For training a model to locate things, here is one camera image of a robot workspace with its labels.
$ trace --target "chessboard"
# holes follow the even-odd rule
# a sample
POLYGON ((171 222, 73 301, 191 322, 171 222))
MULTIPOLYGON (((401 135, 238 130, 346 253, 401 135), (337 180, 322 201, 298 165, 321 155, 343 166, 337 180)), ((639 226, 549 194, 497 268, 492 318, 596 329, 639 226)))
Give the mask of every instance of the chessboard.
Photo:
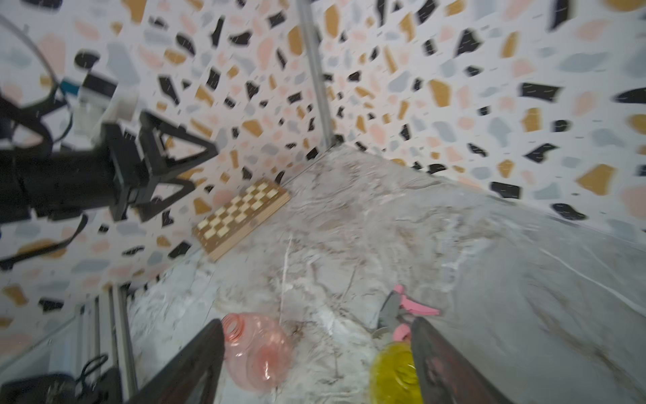
POLYGON ((263 178, 193 228, 211 261, 220 258, 287 203, 287 190, 263 178))

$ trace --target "chessboard square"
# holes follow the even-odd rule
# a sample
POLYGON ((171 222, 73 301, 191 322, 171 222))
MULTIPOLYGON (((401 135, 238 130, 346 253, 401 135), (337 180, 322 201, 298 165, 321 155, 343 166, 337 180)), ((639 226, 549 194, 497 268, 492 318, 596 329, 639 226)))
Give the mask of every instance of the chessboard square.
POLYGON ((229 232, 229 228, 224 226, 222 229, 218 230, 218 236, 222 237, 229 232))

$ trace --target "terrazzo wall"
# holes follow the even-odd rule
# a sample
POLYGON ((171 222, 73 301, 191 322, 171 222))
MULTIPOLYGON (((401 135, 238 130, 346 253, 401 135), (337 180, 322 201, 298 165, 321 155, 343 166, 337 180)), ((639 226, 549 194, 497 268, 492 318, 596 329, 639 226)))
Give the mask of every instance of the terrazzo wall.
POLYGON ((646 242, 642 0, 318 0, 335 132, 646 242))
MULTIPOLYGON (((22 0, 0 3, 36 43, 60 79, 88 71, 139 92, 148 108, 216 143, 220 154, 182 177, 197 186, 149 222, 134 212, 114 223, 89 212, 85 230, 65 250, 0 273, 0 361, 70 316, 103 285, 143 284, 196 247, 192 225, 251 182, 277 182, 313 162, 325 142, 293 0, 22 0)), ((51 81, 29 49, 4 28, 0 85, 20 105, 44 98, 51 81)), ((69 113, 45 118, 57 138, 69 113)), ((138 132, 136 121, 122 122, 138 132)), ((28 143, 29 136, 20 139, 28 143)), ((91 147, 70 134, 58 147, 91 147)), ((175 157, 195 153, 166 140, 175 157)), ((168 189, 159 187, 160 196, 168 189)), ((0 256, 69 237, 78 218, 1 228, 0 256)))

